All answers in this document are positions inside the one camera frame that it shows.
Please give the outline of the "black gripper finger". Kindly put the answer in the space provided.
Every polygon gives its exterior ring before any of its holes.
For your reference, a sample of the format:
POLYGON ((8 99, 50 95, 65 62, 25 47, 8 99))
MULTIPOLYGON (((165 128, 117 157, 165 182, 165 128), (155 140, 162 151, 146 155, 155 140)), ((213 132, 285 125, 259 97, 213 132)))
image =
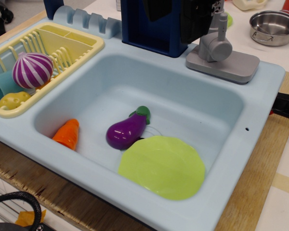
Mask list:
POLYGON ((149 21, 154 22, 172 11, 172 0, 143 0, 144 10, 149 21))
POLYGON ((209 31, 213 16, 222 9, 222 0, 182 0, 180 12, 181 43, 190 44, 209 31))

